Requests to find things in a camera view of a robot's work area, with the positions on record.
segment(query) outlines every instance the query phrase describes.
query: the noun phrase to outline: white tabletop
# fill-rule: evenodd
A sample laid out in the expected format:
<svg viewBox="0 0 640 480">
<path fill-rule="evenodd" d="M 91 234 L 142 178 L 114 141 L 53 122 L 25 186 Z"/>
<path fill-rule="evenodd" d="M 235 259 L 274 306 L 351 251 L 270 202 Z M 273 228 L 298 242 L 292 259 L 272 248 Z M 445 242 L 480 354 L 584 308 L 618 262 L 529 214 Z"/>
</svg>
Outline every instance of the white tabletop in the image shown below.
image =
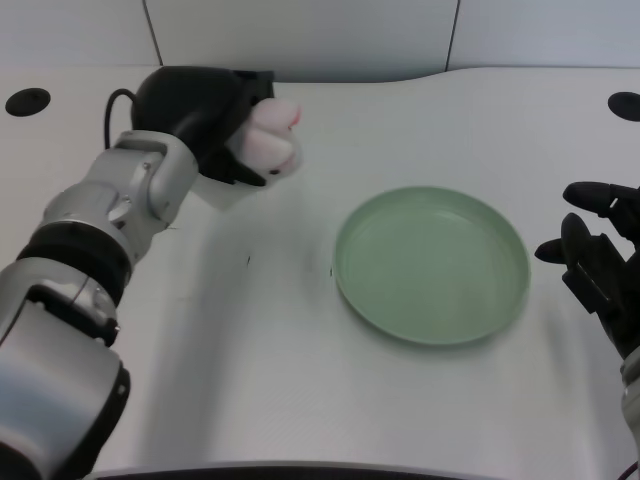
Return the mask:
<svg viewBox="0 0 640 480">
<path fill-rule="evenodd" d="M 152 70 L 0 71 L 0 98 L 31 86 L 52 95 L 36 116 L 0 113 L 2 264 L 99 153 L 108 94 L 135 89 Z M 133 390 L 97 469 L 327 460 L 461 477 L 616 478 L 635 461 L 621 360 L 561 267 L 532 257 L 523 316 L 458 348 L 369 327 L 339 297 L 330 268 L 345 216 L 406 185 L 484 200 L 533 252 L 558 236 L 568 183 L 640 184 L 640 125 L 607 107 L 618 91 L 640 91 L 640 70 L 277 84 L 277 95 L 303 105 L 304 167 L 258 192 L 201 178 L 175 229 L 156 237 L 119 309 L 115 349 Z M 114 132 L 129 126 L 124 104 Z"/>
</svg>

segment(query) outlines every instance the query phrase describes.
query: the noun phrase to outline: white panel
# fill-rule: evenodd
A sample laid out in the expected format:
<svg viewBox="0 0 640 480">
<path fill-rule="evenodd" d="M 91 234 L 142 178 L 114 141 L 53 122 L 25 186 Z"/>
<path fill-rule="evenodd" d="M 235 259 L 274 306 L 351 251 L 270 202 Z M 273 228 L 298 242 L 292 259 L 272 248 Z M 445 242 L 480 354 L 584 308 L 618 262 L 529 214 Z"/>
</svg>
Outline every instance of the white panel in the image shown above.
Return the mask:
<svg viewBox="0 0 640 480">
<path fill-rule="evenodd" d="M 0 0 L 0 65 L 157 65 L 142 0 Z"/>
<path fill-rule="evenodd" d="M 640 67 L 638 0 L 461 0 L 450 69 Z"/>
<path fill-rule="evenodd" d="M 456 0 L 149 0 L 165 65 L 273 69 L 287 81 L 442 72 Z"/>
</svg>

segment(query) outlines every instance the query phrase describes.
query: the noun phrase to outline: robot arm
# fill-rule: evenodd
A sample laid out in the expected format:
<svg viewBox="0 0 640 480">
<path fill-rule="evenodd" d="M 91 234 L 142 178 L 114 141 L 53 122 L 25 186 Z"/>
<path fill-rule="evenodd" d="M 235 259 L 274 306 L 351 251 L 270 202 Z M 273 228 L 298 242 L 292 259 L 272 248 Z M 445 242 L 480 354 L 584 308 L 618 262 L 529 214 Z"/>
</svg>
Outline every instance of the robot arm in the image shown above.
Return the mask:
<svg viewBox="0 0 640 480">
<path fill-rule="evenodd" d="M 562 279 L 602 327 L 624 359 L 622 413 L 640 456 L 640 189 L 595 182 L 573 183 L 564 199 L 607 218 L 631 241 L 635 253 L 625 261 L 609 238 L 591 235 L 582 219 L 567 215 L 561 238 L 543 243 L 536 257 L 566 265 Z"/>
<path fill-rule="evenodd" d="M 129 394 L 129 375 L 108 348 L 116 306 L 197 175 L 177 138 L 124 133 L 49 204 L 0 274 L 2 478 L 90 472 Z"/>
<path fill-rule="evenodd" d="M 0 273 L 0 478 L 90 473 L 129 395 L 129 373 L 109 347 L 116 307 L 153 236 L 174 221 L 199 173 L 263 186 L 291 167 L 287 127 L 299 109 L 273 99 L 254 108 L 273 97 L 271 79 L 156 71 L 129 94 L 134 129 L 51 201 Z"/>
</svg>

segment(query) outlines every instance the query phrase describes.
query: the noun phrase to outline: mint green dish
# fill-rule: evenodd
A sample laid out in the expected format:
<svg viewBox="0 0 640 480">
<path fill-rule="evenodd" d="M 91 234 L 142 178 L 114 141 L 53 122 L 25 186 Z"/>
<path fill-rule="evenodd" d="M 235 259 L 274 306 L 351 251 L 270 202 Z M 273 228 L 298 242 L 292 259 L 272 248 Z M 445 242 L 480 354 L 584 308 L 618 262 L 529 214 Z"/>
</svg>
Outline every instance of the mint green dish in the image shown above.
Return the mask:
<svg viewBox="0 0 640 480">
<path fill-rule="evenodd" d="M 485 203 L 435 187 L 384 193 L 338 235 L 333 270 L 353 308 L 405 340 L 452 345 L 516 319 L 529 289 L 527 251 Z"/>
</svg>

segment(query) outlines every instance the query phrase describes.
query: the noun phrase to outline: white plush toy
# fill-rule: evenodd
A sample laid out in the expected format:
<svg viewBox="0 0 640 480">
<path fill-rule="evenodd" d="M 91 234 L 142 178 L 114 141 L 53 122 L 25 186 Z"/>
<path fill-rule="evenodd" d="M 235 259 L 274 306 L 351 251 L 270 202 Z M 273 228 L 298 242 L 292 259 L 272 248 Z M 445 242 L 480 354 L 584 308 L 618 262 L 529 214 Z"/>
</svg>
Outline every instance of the white plush toy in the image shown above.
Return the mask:
<svg viewBox="0 0 640 480">
<path fill-rule="evenodd" d="M 239 162 L 269 182 L 291 173 L 300 163 L 300 149 L 292 132 L 300 115 L 300 105 L 295 102 L 267 98 L 253 108 L 226 145 Z"/>
</svg>

